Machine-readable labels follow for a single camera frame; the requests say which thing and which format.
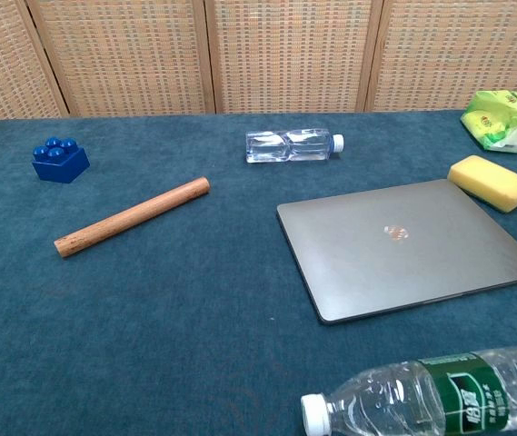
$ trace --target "yellow sponge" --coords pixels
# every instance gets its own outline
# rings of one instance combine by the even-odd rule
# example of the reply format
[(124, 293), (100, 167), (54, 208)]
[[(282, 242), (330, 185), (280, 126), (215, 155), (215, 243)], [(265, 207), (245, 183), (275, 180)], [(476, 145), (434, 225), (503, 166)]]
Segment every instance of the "yellow sponge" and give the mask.
[(503, 212), (517, 206), (517, 173), (480, 156), (452, 165), (448, 180)]

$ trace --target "table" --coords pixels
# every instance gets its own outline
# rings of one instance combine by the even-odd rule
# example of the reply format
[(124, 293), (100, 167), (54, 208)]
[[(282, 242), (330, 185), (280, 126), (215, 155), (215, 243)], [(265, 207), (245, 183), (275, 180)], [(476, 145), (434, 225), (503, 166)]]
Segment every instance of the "table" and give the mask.
[[(304, 435), (300, 397), (386, 363), (517, 345), (517, 285), (327, 326), (276, 205), (428, 181), (483, 152), (458, 111), (0, 121), (0, 434)], [(249, 130), (326, 126), (326, 162), (247, 164)], [(32, 149), (91, 166), (42, 182)], [(212, 191), (63, 260), (53, 241), (198, 176)], [(482, 208), (517, 239), (517, 210)]]

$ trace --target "green bottle label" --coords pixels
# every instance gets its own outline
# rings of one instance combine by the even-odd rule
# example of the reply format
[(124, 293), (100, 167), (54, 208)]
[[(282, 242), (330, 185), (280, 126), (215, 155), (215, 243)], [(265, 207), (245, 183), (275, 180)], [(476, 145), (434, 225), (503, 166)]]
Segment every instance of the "green bottle label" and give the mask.
[(432, 375), (446, 415), (446, 435), (500, 431), (509, 419), (506, 392), (475, 354), (420, 359)]

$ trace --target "gray laptop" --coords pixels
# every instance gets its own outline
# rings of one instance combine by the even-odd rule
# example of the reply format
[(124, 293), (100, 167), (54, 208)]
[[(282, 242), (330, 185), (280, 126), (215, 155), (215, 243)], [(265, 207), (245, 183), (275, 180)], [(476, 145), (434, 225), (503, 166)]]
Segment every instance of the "gray laptop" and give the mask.
[(323, 322), (517, 282), (517, 242), (447, 180), (281, 204)]

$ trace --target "empty water bottle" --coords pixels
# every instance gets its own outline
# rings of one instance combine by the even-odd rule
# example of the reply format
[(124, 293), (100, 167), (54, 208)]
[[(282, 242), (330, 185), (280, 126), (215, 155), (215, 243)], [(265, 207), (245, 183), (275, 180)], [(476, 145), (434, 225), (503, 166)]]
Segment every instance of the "empty water bottle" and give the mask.
[(361, 372), (301, 398), (308, 436), (441, 436), (517, 429), (517, 348)]
[(320, 161), (342, 150), (343, 136), (331, 135), (326, 129), (246, 134), (246, 161), (249, 163)]

